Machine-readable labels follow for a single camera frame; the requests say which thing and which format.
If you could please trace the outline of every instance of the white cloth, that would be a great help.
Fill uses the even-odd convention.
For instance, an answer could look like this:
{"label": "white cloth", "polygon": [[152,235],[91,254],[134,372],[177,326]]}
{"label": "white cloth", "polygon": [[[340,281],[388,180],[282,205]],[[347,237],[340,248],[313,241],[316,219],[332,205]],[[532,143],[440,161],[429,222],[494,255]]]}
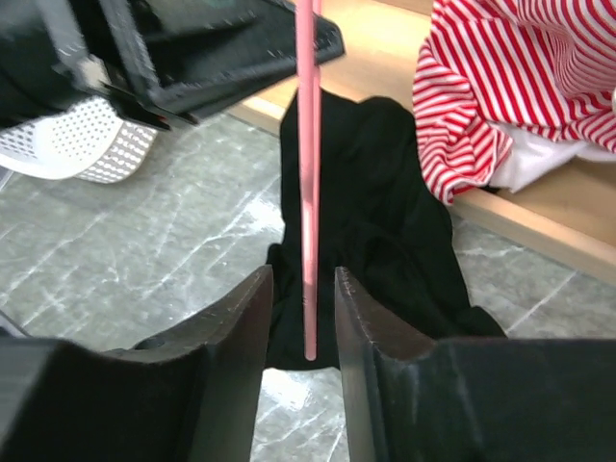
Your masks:
{"label": "white cloth", "polygon": [[513,139],[511,154],[500,163],[490,186],[516,193],[575,157],[590,162],[616,162],[616,155],[588,141],[551,141],[521,128],[494,124]]}

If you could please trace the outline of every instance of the striped shirt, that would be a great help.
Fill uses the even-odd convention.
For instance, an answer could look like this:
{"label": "striped shirt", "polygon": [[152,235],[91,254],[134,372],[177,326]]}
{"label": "striped shirt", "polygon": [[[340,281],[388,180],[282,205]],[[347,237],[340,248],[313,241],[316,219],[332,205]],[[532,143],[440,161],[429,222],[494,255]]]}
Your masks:
{"label": "striped shirt", "polygon": [[616,153],[616,0],[434,0],[413,88],[423,179],[442,202],[511,152],[494,123]]}

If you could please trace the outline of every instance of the wooden bed frame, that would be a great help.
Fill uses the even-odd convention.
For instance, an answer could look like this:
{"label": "wooden bed frame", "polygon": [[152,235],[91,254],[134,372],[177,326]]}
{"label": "wooden bed frame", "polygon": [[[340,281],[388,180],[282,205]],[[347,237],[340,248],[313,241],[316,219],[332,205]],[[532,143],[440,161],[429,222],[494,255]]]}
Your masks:
{"label": "wooden bed frame", "polygon": [[[412,110],[413,75],[430,11],[431,0],[324,0],[323,15],[342,29],[347,52],[322,68],[323,88],[356,101],[389,96]],[[277,135],[295,90],[290,79],[230,114]],[[461,194],[453,211],[616,285],[616,165],[575,161],[516,194]]]}

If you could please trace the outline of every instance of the black cloth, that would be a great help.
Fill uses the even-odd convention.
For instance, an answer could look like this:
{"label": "black cloth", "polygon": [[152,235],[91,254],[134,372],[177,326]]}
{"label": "black cloth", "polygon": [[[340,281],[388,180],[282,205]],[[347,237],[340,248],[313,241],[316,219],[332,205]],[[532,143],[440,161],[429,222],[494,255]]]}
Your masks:
{"label": "black cloth", "polygon": [[449,212],[426,188],[414,117],[397,102],[322,93],[318,358],[304,358],[297,99],[280,127],[282,244],[269,247],[275,294],[267,367],[339,367],[334,269],[346,267],[386,308],[433,339],[504,337],[471,306]]}

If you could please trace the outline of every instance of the white plastic basket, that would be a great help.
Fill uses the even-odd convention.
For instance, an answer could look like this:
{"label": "white plastic basket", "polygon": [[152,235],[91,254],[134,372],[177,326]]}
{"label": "white plastic basket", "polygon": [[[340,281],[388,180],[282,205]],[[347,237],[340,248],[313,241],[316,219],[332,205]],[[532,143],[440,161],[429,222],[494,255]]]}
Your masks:
{"label": "white plastic basket", "polygon": [[0,166],[48,180],[116,183],[140,167],[156,134],[92,98],[66,114],[0,132]]}

